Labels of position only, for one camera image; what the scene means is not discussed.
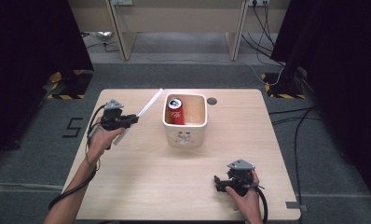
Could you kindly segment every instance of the wooden table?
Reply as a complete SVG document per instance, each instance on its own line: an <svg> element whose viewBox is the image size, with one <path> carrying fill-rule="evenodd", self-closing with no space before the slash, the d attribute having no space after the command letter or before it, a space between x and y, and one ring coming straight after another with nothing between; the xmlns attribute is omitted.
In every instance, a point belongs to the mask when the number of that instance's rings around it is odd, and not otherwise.
<svg viewBox="0 0 371 224"><path fill-rule="evenodd" d="M138 114L158 90L104 90L95 110L116 99L123 113ZM213 97L201 147L170 147L162 124L165 96L171 92ZM84 160L83 138L66 185ZM268 112L258 90L165 90L118 145L101 157L77 219L243 220L234 202L217 192L213 177L227 179L227 165L244 159L256 166L268 200L270 220L298 219L298 209Z"/></svg>

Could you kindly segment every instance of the soda can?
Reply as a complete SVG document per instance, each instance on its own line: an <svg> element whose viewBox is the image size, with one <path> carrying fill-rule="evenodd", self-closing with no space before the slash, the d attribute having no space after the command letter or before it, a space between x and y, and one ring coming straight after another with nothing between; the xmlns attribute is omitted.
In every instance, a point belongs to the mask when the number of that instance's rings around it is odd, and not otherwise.
<svg viewBox="0 0 371 224"><path fill-rule="evenodd" d="M178 98L173 98L168 102L167 106L167 123L185 124L185 116L183 114L183 103Z"/></svg>

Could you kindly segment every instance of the can lid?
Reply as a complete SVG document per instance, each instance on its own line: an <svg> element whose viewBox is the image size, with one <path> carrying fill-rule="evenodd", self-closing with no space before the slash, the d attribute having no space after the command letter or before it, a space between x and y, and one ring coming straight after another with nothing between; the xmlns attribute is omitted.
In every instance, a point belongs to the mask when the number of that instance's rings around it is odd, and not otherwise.
<svg viewBox="0 0 371 224"><path fill-rule="evenodd" d="M182 106L182 101L178 98L173 98L168 102L168 108L170 109L178 109Z"/></svg>

